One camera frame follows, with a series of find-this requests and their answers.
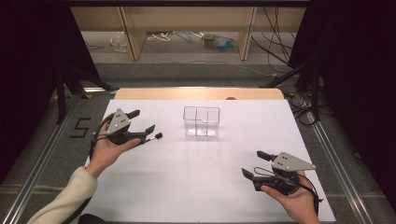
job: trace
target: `floor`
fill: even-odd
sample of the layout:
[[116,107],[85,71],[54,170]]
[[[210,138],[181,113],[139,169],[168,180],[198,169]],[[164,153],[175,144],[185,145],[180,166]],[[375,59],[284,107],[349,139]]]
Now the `floor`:
[[[118,38],[117,33],[83,32],[82,34],[103,81],[119,87],[258,87],[276,76],[281,76],[282,72],[290,70],[281,62],[288,59],[287,54],[283,53],[279,45],[266,39],[271,39],[272,33],[257,33],[253,38],[263,48],[270,48],[275,56],[269,55],[252,41],[246,61],[239,59],[239,53],[235,49],[221,52],[209,48],[201,37],[186,32],[167,34],[164,37],[156,34],[162,40],[148,34],[138,61],[131,61],[128,52],[115,51],[111,43],[114,44],[115,39]],[[233,33],[207,34],[235,39]],[[294,35],[280,34],[283,45],[289,46],[285,48],[288,53],[292,48]],[[138,74],[145,76],[131,77],[131,69],[137,69],[133,71],[134,74],[137,71]],[[201,72],[199,78],[196,76],[197,70]],[[209,79],[217,74],[230,75],[227,77],[219,75],[220,78],[215,81]],[[151,77],[162,78],[162,82],[154,82]],[[296,78],[282,83],[279,88],[285,94],[293,92]],[[82,84],[88,88],[87,90],[95,91],[96,86],[91,83],[82,82]],[[89,138],[85,137],[85,133],[76,130],[75,124],[81,122],[89,129],[94,129],[103,116],[108,100],[113,97],[114,93],[102,92],[92,92],[83,98],[71,96],[67,99],[69,121],[63,127],[59,127],[55,124],[57,107],[54,96],[49,102],[48,112],[37,127],[36,136],[32,138],[31,144],[22,152],[7,179],[2,183],[0,217],[5,217],[7,210],[15,209],[12,205],[17,201],[18,193],[23,189],[26,179],[30,177],[29,174],[42,151],[48,150],[49,158],[36,179],[34,190],[27,195],[29,200],[20,207],[21,212],[15,219],[18,223],[25,223],[39,207],[50,202],[62,190],[76,164],[83,164],[86,160],[87,151],[77,151],[76,148],[88,148]],[[306,104],[302,100],[302,97],[293,98],[290,107]],[[352,155],[354,148],[337,118],[332,115],[331,108],[327,106],[321,113],[321,121],[316,125],[304,125],[312,119],[309,116],[303,117],[301,122],[299,120],[296,122],[312,161],[319,164],[317,173],[337,219],[336,223],[396,223],[393,209],[370,172],[362,161]],[[52,134],[57,129],[60,129],[60,136],[53,137]],[[70,137],[72,135],[84,137],[72,138]]]

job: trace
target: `sleeve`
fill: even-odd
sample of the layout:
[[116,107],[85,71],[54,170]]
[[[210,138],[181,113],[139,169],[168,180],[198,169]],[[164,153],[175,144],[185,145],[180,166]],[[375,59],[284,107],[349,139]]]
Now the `sleeve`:
[[84,167],[78,167],[67,186],[48,205],[31,217],[28,224],[62,223],[70,218],[97,189],[97,180]]

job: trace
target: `hand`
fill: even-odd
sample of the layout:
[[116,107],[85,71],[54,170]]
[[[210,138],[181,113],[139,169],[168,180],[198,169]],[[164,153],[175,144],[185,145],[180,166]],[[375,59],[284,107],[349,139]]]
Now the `hand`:
[[[105,131],[107,129],[107,125],[108,123],[103,125],[100,132]],[[116,162],[117,158],[123,152],[137,146],[140,142],[140,139],[136,138],[118,146],[113,144],[108,138],[104,138],[102,135],[99,135],[97,139],[90,164],[85,167],[85,170],[96,178],[107,167]]]
[[[309,182],[303,177],[304,171],[297,172],[300,183],[312,189]],[[291,195],[283,195],[276,189],[262,186],[262,191],[277,200],[285,208],[288,215],[300,224],[316,224],[320,223],[314,208],[314,198],[306,189],[299,188]]]

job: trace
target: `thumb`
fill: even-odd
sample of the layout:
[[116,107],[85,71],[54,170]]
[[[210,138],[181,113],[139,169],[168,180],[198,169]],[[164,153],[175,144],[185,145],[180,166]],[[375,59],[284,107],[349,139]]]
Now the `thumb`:
[[282,203],[283,198],[285,195],[281,194],[279,191],[276,189],[270,188],[268,186],[262,185],[262,191],[264,191],[266,194],[268,194],[271,198],[277,200],[278,202]]
[[122,145],[120,145],[120,149],[122,152],[128,151],[129,149],[137,146],[140,143],[140,139],[139,138],[134,138]]

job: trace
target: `metal bar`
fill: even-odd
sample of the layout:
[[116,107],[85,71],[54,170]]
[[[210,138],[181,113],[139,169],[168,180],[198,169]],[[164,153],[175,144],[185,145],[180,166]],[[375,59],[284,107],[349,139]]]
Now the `metal bar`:
[[79,96],[72,97],[70,108],[68,109],[62,122],[55,126],[55,129],[52,132],[49,141],[47,142],[46,146],[44,147],[43,151],[40,154],[40,157],[35,163],[35,167],[33,168],[32,172],[29,174],[29,177],[26,179],[25,183],[23,184],[21,191],[16,197],[14,203],[9,208],[6,218],[3,220],[3,224],[17,223],[18,220],[20,219],[26,204],[28,203],[30,197],[32,196],[33,190],[35,189],[35,185],[37,184],[38,179],[40,178],[45,167],[47,166],[48,161],[51,158],[52,152],[56,148],[59,139],[62,136],[64,127],[67,124],[67,121],[71,113],[76,107],[78,100],[79,100]]
[[[308,116],[312,121],[315,119],[314,116],[309,113]],[[335,152],[330,139],[328,138],[326,132],[323,129],[320,121],[316,122],[314,125],[315,134],[318,137],[320,144],[326,154],[326,157],[332,166],[332,169],[340,182],[341,188],[343,189],[350,206],[360,224],[374,223],[368,213],[364,201],[361,199],[358,191],[349,178],[344,165],[339,160],[337,153]]]

